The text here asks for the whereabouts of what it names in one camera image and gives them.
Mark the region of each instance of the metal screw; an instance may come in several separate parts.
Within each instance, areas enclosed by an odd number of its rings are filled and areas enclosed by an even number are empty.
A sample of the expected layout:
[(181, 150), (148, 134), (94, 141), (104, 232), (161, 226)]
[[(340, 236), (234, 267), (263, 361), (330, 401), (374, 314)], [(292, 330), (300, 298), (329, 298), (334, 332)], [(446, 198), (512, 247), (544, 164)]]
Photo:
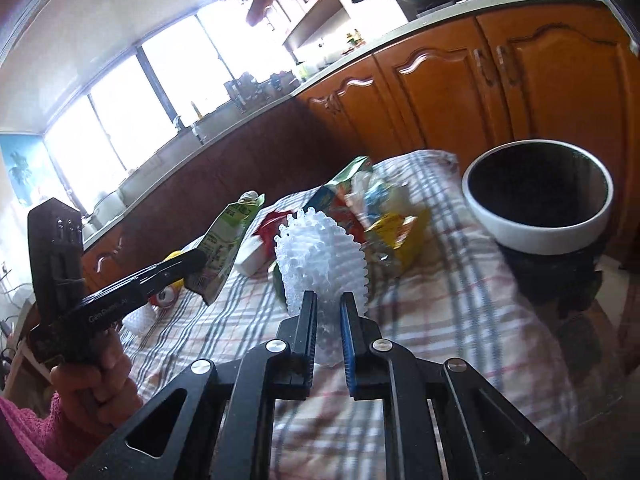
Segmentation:
[(464, 372), (466, 371), (466, 363), (462, 359), (454, 357), (453, 359), (449, 359), (447, 361), (447, 368), (452, 372)]
[(281, 339), (272, 339), (267, 343), (267, 350), (274, 354), (279, 354), (287, 347), (287, 344)]
[(371, 346), (378, 352), (389, 352), (394, 347), (394, 344), (389, 339), (376, 339), (371, 343)]
[(211, 370), (211, 363), (206, 359), (198, 359), (191, 364), (191, 371), (196, 375), (206, 374), (209, 370)]

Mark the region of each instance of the kitchen counter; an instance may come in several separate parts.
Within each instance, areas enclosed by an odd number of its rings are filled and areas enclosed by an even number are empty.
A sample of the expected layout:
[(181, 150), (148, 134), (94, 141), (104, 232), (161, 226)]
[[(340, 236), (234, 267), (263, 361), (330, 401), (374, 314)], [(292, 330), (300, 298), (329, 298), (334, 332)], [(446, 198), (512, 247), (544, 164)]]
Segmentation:
[[(84, 242), (84, 250), (90, 248), (95, 242), (97, 242), (104, 234), (106, 234), (111, 228), (116, 226), (128, 213), (130, 213), (142, 200), (144, 200), (151, 192), (153, 192), (158, 186), (160, 186), (165, 180), (172, 176), (176, 171), (180, 170), (183, 166), (188, 164), (193, 158), (195, 158), (198, 154), (200, 154), (203, 150), (206, 150), (208, 147), (212, 145), (214, 142), (218, 142), (224, 137), (231, 134), (235, 129), (239, 128), (243, 124), (246, 124), (248, 121), (255, 119), (261, 114), (271, 110), (272, 108), (282, 104), (300, 94), (300, 92), (305, 91), (305, 89), (313, 86), (315, 83), (318, 83), (320, 80), (325, 77), (331, 75), (333, 72), (340, 70), (341, 68), (347, 66), (348, 64), (356, 61), (357, 59), (364, 57), (386, 44), (393, 43), (401, 38), (406, 36), (410, 36), (424, 28), (431, 27), (432, 25), (436, 25), (437, 23), (441, 23), (447, 20), (451, 20), (453, 18), (457, 18), (460, 16), (465, 16), (468, 14), (477, 14), (479, 11), (483, 9), (495, 9), (496, 7), (503, 6), (512, 6), (517, 4), (527, 4), (527, 3), (535, 3), (541, 1), (549, 1), (549, 0), (464, 0), (457, 4), (454, 4), (450, 7), (446, 7), (445, 9), (436, 10), (431, 14), (427, 14), (421, 18), (413, 20), (402, 27), (398, 27), (395, 30), (388, 32), (387, 34), (377, 38), (375, 40), (370, 40), (366, 45), (356, 49), (355, 51), (343, 56), (338, 61), (334, 62), (330, 66), (326, 67), (324, 70), (321, 70), (319, 73), (315, 74), (312, 78), (302, 84), (299, 88), (295, 89), (290, 95), (284, 96), (280, 99), (277, 99), (260, 110), (255, 111), (254, 113), (248, 115), (245, 118), (242, 118), (241, 121), (238, 121), (236, 124), (228, 127), (226, 130), (217, 134), (210, 138), (203, 146), (200, 146), (197, 150), (187, 156), (184, 160), (182, 160), (179, 164), (174, 166), (171, 170), (165, 173), (155, 184), (150, 186), (135, 202), (133, 202), (123, 214), (117, 216), (110, 223), (105, 225), (102, 229), (94, 233), (90, 238), (85, 240)], [(594, 2), (601, 2), (602, 0), (587, 0)]]

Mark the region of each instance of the striped cloth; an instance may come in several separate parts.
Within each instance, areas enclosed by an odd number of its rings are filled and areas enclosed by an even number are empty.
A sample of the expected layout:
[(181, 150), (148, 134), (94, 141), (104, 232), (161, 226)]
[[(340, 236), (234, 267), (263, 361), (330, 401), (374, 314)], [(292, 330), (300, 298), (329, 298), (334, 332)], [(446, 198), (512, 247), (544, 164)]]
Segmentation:
[[(419, 358), (443, 362), (459, 356), (471, 363), (568, 450), (582, 400), (558, 342), (519, 296), (497, 246), (466, 208), (455, 157), (421, 150), (381, 162), (376, 171), (407, 181), (412, 202), (426, 204), (433, 219), (418, 263), (400, 278), (376, 283), (368, 316), (384, 337)], [(249, 232), (267, 212), (295, 210), (314, 191), (261, 211)], [(145, 337), (123, 331), (131, 377), (149, 400), (193, 360), (226, 362), (273, 338), (286, 316), (266, 266), (252, 278), (232, 272), (210, 306), (183, 290)], [(381, 401), (354, 402), (348, 396), (341, 366), (316, 365), (308, 400), (276, 404), (271, 478), (385, 478), (382, 420)]]

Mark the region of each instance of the ceiling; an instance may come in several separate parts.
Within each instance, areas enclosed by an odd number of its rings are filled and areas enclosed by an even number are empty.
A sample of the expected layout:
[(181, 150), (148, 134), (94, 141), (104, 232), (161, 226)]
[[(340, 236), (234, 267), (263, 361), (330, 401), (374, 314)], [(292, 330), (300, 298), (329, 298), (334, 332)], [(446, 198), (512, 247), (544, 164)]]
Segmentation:
[(149, 33), (211, 0), (43, 0), (0, 66), (0, 132), (42, 133)]

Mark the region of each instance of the person's arm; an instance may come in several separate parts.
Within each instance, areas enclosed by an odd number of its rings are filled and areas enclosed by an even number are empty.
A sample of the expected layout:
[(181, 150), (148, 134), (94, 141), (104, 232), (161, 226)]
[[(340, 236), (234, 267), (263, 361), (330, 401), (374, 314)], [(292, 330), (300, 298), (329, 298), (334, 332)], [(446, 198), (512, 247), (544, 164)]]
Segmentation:
[[(131, 361), (124, 355), (117, 333), (109, 332), (103, 348), (102, 371), (78, 364), (53, 368), (51, 383), (57, 393), (47, 418), (39, 419), (31, 410), (12, 408), (10, 403), (0, 406), (18, 440), (22, 433), (43, 455), (68, 472), (142, 406), (137, 386), (129, 379)], [(95, 412), (88, 411), (81, 402), (81, 392), (89, 389), (99, 406)], [(31, 456), (31, 446), (22, 441), (21, 444)]]

